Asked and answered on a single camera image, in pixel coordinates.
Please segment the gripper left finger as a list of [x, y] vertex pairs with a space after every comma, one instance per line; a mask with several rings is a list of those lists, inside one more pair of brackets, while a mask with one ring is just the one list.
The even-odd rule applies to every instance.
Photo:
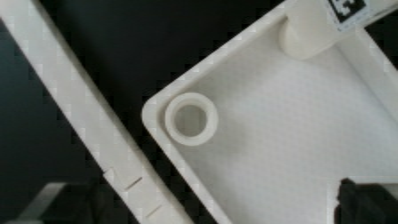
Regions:
[[111, 188], [99, 184], [49, 183], [15, 224], [118, 224]]

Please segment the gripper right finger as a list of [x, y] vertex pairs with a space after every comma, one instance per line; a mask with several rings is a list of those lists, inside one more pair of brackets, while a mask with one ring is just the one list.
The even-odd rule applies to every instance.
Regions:
[[335, 224], [398, 224], [398, 183], [342, 180]]

